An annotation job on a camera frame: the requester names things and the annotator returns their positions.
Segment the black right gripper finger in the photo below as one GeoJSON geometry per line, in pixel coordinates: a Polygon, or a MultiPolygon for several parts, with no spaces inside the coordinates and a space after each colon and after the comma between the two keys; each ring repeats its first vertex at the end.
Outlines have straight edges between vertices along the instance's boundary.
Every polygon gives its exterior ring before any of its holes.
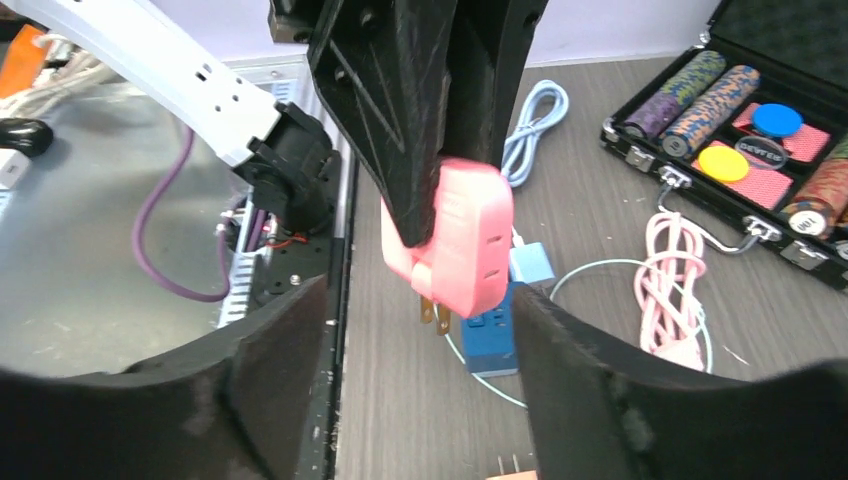
{"type": "Polygon", "coordinates": [[[465,0],[448,46],[443,154],[499,167],[518,87],[547,0],[465,0]]]}

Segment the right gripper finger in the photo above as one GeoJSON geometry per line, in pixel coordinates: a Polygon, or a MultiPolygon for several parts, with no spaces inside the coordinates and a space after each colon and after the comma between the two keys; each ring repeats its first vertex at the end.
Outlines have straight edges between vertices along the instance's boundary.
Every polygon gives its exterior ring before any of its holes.
{"type": "Polygon", "coordinates": [[[257,447],[274,322],[247,318],[118,374],[1,374],[5,479],[274,479],[257,447]]]}
{"type": "Polygon", "coordinates": [[[746,382],[650,355],[512,293],[519,373],[542,479],[843,479],[847,364],[746,382]]]}

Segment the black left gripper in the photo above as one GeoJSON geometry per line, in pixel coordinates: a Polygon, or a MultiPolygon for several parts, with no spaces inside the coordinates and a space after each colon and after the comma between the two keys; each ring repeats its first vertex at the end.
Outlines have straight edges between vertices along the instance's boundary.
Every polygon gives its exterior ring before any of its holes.
{"type": "Polygon", "coordinates": [[[318,95],[374,179],[403,244],[426,244],[456,2],[269,3],[275,43],[307,44],[312,36],[307,58],[318,95]]]}

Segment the dark blue cube socket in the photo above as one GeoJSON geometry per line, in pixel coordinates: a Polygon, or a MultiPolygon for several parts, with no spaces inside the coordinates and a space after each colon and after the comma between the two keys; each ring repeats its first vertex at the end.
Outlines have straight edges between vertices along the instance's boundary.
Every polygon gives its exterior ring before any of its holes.
{"type": "Polygon", "coordinates": [[[518,282],[508,284],[504,299],[495,308],[461,321],[462,352],[470,373],[497,377],[518,372],[511,313],[516,285],[518,282]]]}

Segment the pink cube socket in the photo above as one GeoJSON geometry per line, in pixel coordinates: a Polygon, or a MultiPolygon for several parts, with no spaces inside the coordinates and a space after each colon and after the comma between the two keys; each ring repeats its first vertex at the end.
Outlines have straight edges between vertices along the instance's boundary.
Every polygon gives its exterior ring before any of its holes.
{"type": "Polygon", "coordinates": [[[435,191],[429,243],[403,245],[385,205],[381,247],[386,265],[420,295],[420,318],[440,336],[451,315],[463,318],[493,309],[504,299],[514,217],[512,189],[499,169],[448,158],[435,191]]]}

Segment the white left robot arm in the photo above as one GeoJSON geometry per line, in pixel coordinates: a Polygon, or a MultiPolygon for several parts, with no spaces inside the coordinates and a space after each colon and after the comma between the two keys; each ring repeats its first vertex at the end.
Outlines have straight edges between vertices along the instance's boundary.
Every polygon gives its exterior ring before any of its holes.
{"type": "MultiPolygon", "coordinates": [[[[148,1],[13,1],[93,53],[197,133],[276,214],[308,195],[296,159],[315,123],[218,61],[148,1]]],[[[316,94],[377,183],[408,247],[429,241],[448,92],[453,1],[325,1],[309,20],[316,94]]]]}

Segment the orange pink charger plug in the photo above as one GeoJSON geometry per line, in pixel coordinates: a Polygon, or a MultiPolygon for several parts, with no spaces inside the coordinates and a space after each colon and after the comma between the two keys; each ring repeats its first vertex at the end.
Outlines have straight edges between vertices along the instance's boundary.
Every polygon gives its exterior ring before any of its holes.
{"type": "Polygon", "coordinates": [[[486,480],[537,480],[538,475],[533,468],[525,469],[519,463],[516,454],[497,457],[498,470],[485,477],[486,480]]]}

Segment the light blue charger plug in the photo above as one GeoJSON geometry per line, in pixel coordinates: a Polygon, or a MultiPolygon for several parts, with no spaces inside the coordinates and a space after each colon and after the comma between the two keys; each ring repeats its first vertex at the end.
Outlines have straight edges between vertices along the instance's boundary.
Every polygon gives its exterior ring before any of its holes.
{"type": "Polygon", "coordinates": [[[544,245],[540,242],[526,243],[515,228],[512,228],[509,275],[512,282],[528,285],[547,285],[555,279],[544,245]]]}

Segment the black chip case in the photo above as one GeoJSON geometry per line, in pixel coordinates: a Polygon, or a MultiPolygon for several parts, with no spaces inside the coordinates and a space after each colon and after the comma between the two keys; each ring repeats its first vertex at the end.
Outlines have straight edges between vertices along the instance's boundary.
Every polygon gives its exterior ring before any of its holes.
{"type": "Polygon", "coordinates": [[[723,1],[601,145],[756,244],[847,287],[847,5],[723,1]]]}

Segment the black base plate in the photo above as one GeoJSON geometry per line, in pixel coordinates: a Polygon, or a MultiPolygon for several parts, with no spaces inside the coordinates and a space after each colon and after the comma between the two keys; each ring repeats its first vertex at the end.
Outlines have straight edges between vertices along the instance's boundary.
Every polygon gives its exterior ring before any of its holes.
{"type": "Polygon", "coordinates": [[[274,479],[332,479],[350,267],[356,168],[336,153],[319,176],[328,226],[262,261],[256,300],[275,316],[263,339],[258,449],[274,479]]]}

